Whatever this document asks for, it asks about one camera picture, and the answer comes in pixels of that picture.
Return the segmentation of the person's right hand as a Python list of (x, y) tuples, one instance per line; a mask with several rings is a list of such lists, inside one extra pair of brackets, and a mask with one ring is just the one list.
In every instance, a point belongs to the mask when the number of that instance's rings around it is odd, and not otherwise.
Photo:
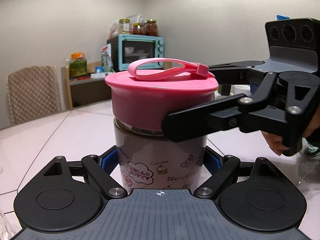
[[(319, 128), (320, 126), (320, 120), (319, 120), (320, 114), (319, 114), (319, 107), (316, 111), (316, 113), (314, 114), (312, 120), (310, 121), (310, 124), (308, 125), (308, 127), (306, 128), (303, 137), (304, 138), (308, 138), (310, 137), (314, 131), (316, 129)], [(277, 155), (282, 155), (282, 153), (285, 150), (289, 150), (288, 147), (285, 147), (281, 141), (282, 141), (282, 137), (274, 135), (274, 134), (270, 134), (267, 132), (261, 132), (265, 141), (267, 142), (269, 148)]]

